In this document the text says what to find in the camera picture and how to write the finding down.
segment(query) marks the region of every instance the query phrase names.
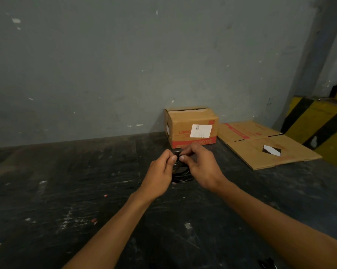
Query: white label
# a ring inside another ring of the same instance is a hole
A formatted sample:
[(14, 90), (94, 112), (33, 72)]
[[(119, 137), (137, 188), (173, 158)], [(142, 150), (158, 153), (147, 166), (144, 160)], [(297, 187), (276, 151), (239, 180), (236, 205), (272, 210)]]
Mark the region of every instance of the white label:
[(209, 138), (211, 129), (211, 124), (193, 124), (190, 138)]
[(281, 153), (271, 146), (264, 145), (263, 148), (267, 150), (268, 152), (270, 152), (272, 155), (279, 156), (279, 157), (281, 156)]

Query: flattened cardboard box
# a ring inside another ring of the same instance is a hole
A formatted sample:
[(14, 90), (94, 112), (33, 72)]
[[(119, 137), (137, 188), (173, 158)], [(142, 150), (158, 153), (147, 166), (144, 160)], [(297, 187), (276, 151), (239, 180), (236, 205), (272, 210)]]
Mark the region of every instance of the flattened cardboard box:
[(218, 117), (205, 106), (165, 109), (165, 131), (172, 148), (216, 143), (218, 126)]
[[(217, 135), (253, 170), (322, 158), (286, 135), (253, 121), (220, 124)], [(264, 145), (279, 150), (281, 156), (267, 153)]]

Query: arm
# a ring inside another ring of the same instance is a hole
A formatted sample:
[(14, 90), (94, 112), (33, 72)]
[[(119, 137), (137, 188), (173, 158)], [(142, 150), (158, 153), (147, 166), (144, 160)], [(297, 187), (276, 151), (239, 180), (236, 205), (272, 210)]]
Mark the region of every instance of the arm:
[(153, 161), (140, 188), (63, 269), (114, 268), (146, 209), (169, 187), (176, 159), (167, 149)]
[[(197, 162), (189, 157), (197, 154)], [(222, 174), (213, 154), (193, 143), (180, 156), (204, 188), (219, 195), (293, 268), (337, 269), (337, 240), (306, 226), (239, 189)]]

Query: black table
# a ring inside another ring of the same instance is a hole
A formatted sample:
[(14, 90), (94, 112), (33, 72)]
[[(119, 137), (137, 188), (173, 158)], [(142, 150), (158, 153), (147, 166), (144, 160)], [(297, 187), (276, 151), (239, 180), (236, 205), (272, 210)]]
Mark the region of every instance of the black table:
[[(166, 148), (166, 136), (153, 133), (0, 149), (0, 268), (62, 267)], [(220, 140), (206, 148), (241, 189), (337, 239), (337, 167), (315, 160), (252, 171)], [(220, 198), (191, 181), (153, 202), (117, 268), (259, 268), (268, 257), (288, 268)]]

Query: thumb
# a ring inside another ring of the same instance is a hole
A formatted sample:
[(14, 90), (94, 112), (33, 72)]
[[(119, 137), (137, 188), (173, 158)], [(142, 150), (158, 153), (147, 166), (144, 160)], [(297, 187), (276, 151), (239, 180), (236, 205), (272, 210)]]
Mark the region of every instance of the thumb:
[(180, 156), (180, 161), (186, 163), (189, 166), (190, 170), (192, 170), (192, 168), (196, 165), (195, 161), (191, 157), (186, 155)]
[(172, 168), (174, 167), (174, 164), (176, 162), (177, 156), (173, 155), (171, 158), (169, 158), (166, 162), (165, 167), (165, 174), (171, 176), (172, 175)]

